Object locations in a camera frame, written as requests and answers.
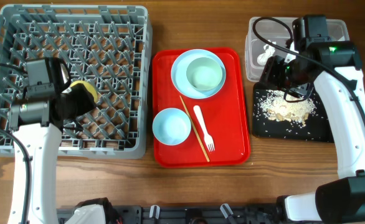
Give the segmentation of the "mint green bowl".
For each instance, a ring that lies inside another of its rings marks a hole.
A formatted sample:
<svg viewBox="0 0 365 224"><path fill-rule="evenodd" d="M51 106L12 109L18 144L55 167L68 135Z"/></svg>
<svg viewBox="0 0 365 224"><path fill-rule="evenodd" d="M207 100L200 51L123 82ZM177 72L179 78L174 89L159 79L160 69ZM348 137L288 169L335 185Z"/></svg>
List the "mint green bowl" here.
<svg viewBox="0 0 365 224"><path fill-rule="evenodd" d="M189 62L186 77L197 91L213 90L222 81L223 70L219 63L210 57L198 57Z"/></svg>

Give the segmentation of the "rice and food scraps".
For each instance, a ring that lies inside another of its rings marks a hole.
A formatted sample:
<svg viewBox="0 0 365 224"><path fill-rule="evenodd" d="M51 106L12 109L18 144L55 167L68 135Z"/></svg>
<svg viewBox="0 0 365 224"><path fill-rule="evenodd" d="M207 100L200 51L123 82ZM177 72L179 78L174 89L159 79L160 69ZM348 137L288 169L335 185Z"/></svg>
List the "rice and food scraps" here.
<svg viewBox="0 0 365 224"><path fill-rule="evenodd" d="M313 100L289 103L284 99L284 92L279 90L257 90L255 100L255 106L260 110L255 112L256 117L264 115L270 121L286 121L300 128L306 126L306 121L316 111Z"/></svg>

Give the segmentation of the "yellow plastic cup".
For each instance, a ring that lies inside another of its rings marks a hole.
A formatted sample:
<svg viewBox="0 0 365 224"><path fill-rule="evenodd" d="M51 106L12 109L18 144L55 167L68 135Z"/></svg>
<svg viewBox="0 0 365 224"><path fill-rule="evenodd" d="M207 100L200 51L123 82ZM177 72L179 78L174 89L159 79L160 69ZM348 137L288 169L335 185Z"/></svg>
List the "yellow plastic cup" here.
<svg viewBox="0 0 365 224"><path fill-rule="evenodd" d="M76 86L78 84L82 84L85 87L85 89L93 96L93 101L95 103L98 101L98 93L97 93L95 87L91 83L83 81L83 80L77 80L77 81L72 82L70 87L72 88L73 86Z"/></svg>

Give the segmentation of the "white plastic fork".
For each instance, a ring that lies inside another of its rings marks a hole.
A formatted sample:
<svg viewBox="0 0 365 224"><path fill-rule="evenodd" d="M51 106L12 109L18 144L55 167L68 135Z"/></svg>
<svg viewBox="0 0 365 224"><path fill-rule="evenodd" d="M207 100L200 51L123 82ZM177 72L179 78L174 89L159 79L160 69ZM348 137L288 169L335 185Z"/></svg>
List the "white plastic fork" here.
<svg viewBox="0 0 365 224"><path fill-rule="evenodd" d="M201 107L199 105L195 105L193 107L193 110L194 110L196 118L199 122L199 125L202 129L202 132L204 134L204 142L207 146L207 149L209 150L209 152L214 152L215 151L214 140L213 140L212 136L207 131L207 127L206 127L206 124L205 124L205 121L204 121L204 117L203 117L203 114L202 114Z"/></svg>

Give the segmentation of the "wooden chopstick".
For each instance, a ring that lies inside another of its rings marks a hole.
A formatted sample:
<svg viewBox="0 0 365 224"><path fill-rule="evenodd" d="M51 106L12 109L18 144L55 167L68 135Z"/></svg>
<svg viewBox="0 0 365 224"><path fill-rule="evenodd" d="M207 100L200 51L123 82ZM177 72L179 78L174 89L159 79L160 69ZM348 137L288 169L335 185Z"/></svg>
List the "wooden chopstick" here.
<svg viewBox="0 0 365 224"><path fill-rule="evenodd" d="M197 141L198 141L198 143L199 143L199 145L200 145L200 147L201 147L201 150L202 150L202 152L203 152L203 154L204 154L204 157L206 158L206 161L207 161L207 162L210 162L209 156L207 155L207 152L206 152L206 150L205 150L205 148L204 148L204 145L203 145L203 143L202 143L202 140L201 140L201 138L200 138L200 136L199 136L199 134L198 134L198 132L197 132L197 129L196 129L195 124L194 124L194 121L192 120L191 115L190 115L190 113L189 113L189 110L188 110L188 108L187 108L187 106L186 106L186 104L185 104L185 102L184 102L184 100L183 100L183 98L182 98L182 96L181 96L181 95L179 95L179 98L180 98L181 103L182 103L182 105L183 105L183 108L184 108L184 110L185 110L185 112L186 112L186 114L187 114L187 116L188 116L188 118L189 118L189 120L190 120L190 122L191 122L192 129L193 129L194 134L195 134L195 136L196 136L196 138L197 138Z"/></svg>

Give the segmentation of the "white plastic wrapper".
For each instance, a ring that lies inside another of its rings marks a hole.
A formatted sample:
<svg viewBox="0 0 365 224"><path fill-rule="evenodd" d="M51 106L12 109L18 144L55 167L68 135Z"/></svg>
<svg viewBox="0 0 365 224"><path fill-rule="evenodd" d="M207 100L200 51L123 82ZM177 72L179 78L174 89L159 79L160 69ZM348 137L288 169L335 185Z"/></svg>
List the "white plastic wrapper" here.
<svg viewBox="0 0 365 224"><path fill-rule="evenodd" d="M267 60L274 55L275 53L275 47L265 44L263 46L263 50L264 52L261 53L258 57L257 57L257 63L260 66L265 66L267 63Z"/></svg>

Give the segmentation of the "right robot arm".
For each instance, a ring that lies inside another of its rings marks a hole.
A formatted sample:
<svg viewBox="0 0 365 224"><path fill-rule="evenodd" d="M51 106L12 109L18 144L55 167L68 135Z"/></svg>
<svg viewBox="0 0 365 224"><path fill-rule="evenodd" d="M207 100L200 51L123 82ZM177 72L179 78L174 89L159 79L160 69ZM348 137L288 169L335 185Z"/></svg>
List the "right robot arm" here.
<svg viewBox="0 0 365 224"><path fill-rule="evenodd" d="M365 93L363 63L354 43L331 40L323 15L287 27L283 48L293 59L267 60L260 83L297 100L316 91L336 146L338 180L307 194L278 198L281 222L365 222ZM301 91L307 85L309 91Z"/></svg>

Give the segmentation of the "small light blue bowl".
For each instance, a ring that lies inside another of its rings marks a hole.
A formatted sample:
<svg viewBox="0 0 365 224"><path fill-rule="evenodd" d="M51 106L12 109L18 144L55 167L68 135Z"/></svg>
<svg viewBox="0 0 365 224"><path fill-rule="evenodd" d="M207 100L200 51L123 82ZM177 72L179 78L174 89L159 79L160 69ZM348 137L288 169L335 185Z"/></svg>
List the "small light blue bowl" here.
<svg viewBox="0 0 365 224"><path fill-rule="evenodd" d="M154 137L162 144L176 146L184 142L191 133L188 115L177 108L161 110L153 120Z"/></svg>

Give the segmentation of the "large light blue plate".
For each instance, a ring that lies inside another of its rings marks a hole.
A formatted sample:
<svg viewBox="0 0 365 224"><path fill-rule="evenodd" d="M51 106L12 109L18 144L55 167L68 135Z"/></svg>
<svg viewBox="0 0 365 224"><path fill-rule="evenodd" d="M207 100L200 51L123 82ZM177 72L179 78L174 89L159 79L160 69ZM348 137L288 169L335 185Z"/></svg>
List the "large light blue plate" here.
<svg viewBox="0 0 365 224"><path fill-rule="evenodd" d="M193 61L198 57L210 57L216 60L223 70L222 81L216 86L213 90L209 91L197 91L194 89L191 84L188 82L186 77L186 70L189 62ZM188 50L182 53L178 58L174 61L171 69L171 79L174 87L180 92L182 95L192 98L192 99L205 99L215 95L221 88L223 87L226 81L226 69L222 62L222 60L214 53L204 50L204 49L193 49Z"/></svg>

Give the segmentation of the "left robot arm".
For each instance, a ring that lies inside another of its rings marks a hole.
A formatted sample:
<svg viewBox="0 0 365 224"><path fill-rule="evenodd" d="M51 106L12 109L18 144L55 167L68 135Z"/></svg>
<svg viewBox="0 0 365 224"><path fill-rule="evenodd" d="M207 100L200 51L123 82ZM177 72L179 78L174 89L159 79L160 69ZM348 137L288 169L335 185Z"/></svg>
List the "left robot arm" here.
<svg viewBox="0 0 365 224"><path fill-rule="evenodd" d="M57 223L56 163L64 123L93 110L95 87L57 57L26 62L28 84L8 113L15 149L9 223Z"/></svg>

